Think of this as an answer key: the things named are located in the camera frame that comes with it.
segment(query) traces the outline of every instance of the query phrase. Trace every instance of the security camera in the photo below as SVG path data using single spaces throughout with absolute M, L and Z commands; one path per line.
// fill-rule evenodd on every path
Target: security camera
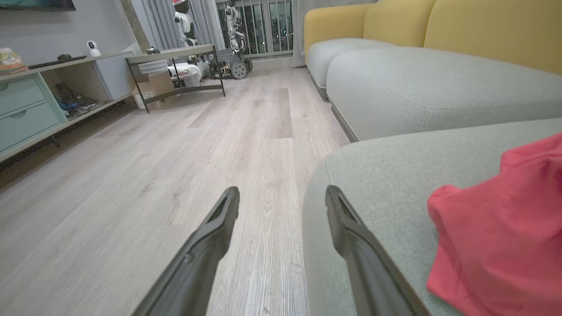
M 87 44 L 88 47 L 90 48 L 90 56 L 92 57 L 101 56 L 101 53 L 98 50 L 98 44 L 96 44 L 93 40 L 89 40 Z

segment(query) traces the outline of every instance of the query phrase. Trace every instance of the balcony railing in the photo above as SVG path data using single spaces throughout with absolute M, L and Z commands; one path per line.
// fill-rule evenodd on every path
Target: balcony railing
M 224 42 L 228 46 L 226 5 L 216 2 Z M 238 0 L 235 5 L 241 16 L 238 31 L 246 35 L 248 57 L 286 55 L 293 52 L 293 17 L 287 0 Z

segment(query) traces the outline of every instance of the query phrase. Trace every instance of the red cloth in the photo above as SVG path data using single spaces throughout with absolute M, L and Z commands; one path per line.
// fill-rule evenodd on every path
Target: red cloth
M 427 289 L 467 316 L 562 315 L 562 133 L 506 151 L 500 174 L 428 200 Z

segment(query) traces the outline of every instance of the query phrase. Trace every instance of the sofa seat cushion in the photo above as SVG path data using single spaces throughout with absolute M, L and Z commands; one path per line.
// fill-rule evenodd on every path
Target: sofa seat cushion
M 562 117 L 562 76 L 427 48 L 340 54 L 327 94 L 359 140 Z
M 426 289 L 438 234 L 427 210 L 437 188 L 466 188 L 500 170 L 506 150 L 562 132 L 562 119 L 439 130 L 357 142 L 324 159 L 302 210 L 311 316 L 354 315 L 346 263 L 332 244 L 324 195 L 338 186 L 432 316 L 461 315 Z
M 326 88 L 328 66 L 341 53 L 369 48 L 394 47 L 393 44 L 363 38 L 338 38 L 315 43 L 310 47 L 308 68 L 316 86 Z

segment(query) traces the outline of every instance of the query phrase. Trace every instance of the metal table frame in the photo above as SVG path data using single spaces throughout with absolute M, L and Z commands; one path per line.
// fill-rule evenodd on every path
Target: metal table frame
M 146 109 L 147 113 L 150 113 L 150 110 L 148 109 L 147 104 L 154 102 L 154 101 L 158 101 L 167 97 L 171 97 L 174 96 L 176 94 L 180 94 L 180 93 L 187 93 L 187 92 L 192 92 L 192 91 L 200 91 L 200 90 L 213 90 L 213 89 L 222 89 L 223 90 L 223 96 L 226 97 L 226 94 L 224 93 L 224 85 L 223 85 L 223 75 L 221 72 L 219 72 L 219 79 L 220 79 L 220 84 L 214 84 L 214 85 L 204 85 L 204 86 L 200 86 L 200 87 L 183 87 L 183 88 L 175 88 L 173 91 L 170 92 L 166 92 L 166 93 L 162 93 L 159 94 L 157 96 L 153 96 L 152 98 L 148 98 L 145 99 L 141 89 L 139 88 L 139 84 L 137 79 L 135 78 L 135 74 L 133 71 L 133 67 L 134 65 L 138 65 L 138 64 L 143 64 L 145 62 L 150 62 L 150 61 L 157 61 L 157 60 L 163 60 L 163 59 L 172 59 L 172 63 L 174 64 L 174 69 L 176 71 L 176 77 L 179 80 L 179 74 L 178 74 L 178 69 L 176 68 L 176 64 L 174 61 L 174 58 L 177 57 L 185 57 L 185 56 L 192 56 L 192 55 L 203 55 L 203 54 L 207 54 L 207 53 L 212 53 L 215 57 L 214 60 L 217 60 L 217 56 L 216 56 L 216 49 L 214 45 L 199 45 L 199 46 L 191 46 L 191 47 L 185 47 L 185 48 L 180 48 L 180 49 L 172 49 L 169 51 L 163 51 L 161 53 L 157 53 L 157 54 L 142 54 L 142 55 L 137 55 L 137 56 L 132 56 L 132 57 L 127 57 L 127 66 L 129 67 L 129 71 L 131 72 L 131 76 L 133 76 L 133 80 L 135 81 L 135 86 L 137 87 L 139 94 L 140 94 L 140 98 L 142 99 L 142 102 L 144 104 L 144 108 Z

